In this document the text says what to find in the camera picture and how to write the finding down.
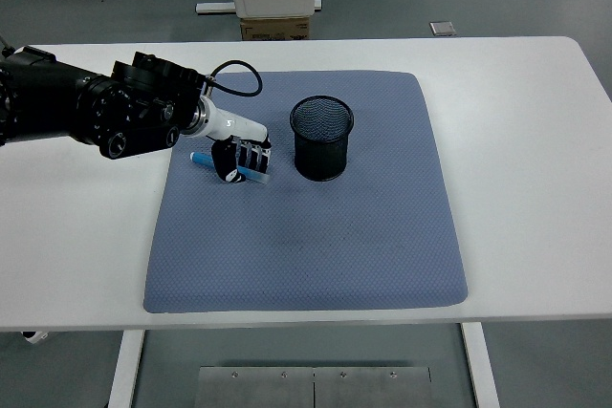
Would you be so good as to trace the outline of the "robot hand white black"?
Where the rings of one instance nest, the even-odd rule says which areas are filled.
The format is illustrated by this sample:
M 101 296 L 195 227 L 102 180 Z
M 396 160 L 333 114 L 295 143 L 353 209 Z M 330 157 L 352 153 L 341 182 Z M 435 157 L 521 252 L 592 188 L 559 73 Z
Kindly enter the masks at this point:
M 201 98 L 202 125 L 198 134 L 213 140 L 210 154 L 214 169 L 226 183 L 243 182 L 244 167 L 266 174 L 272 152 L 267 128 L 253 120 L 217 108 L 208 97 Z

